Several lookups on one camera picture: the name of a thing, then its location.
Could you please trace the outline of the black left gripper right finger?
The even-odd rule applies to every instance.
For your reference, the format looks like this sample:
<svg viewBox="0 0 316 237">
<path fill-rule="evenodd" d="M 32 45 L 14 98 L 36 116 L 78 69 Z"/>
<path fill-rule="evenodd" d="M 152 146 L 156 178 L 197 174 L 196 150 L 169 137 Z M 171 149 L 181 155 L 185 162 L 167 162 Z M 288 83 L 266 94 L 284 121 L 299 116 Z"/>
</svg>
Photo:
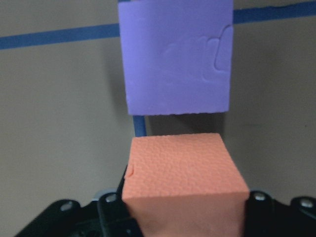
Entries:
<svg viewBox="0 0 316 237">
<path fill-rule="evenodd" d="M 244 237 L 274 237 L 274 200 L 259 190 L 250 192 L 245 204 Z"/>
</svg>

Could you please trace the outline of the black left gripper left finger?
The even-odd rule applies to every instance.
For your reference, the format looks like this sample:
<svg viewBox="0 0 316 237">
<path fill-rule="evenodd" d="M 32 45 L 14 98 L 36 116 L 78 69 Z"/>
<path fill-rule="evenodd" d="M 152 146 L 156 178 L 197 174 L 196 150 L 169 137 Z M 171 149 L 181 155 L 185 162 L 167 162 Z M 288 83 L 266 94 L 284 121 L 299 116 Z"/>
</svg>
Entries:
<svg viewBox="0 0 316 237">
<path fill-rule="evenodd" d="M 97 212 L 102 234 L 105 237 L 142 237 L 143 233 L 122 200 L 126 170 L 116 188 L 96 193 Z"/>
</svg>

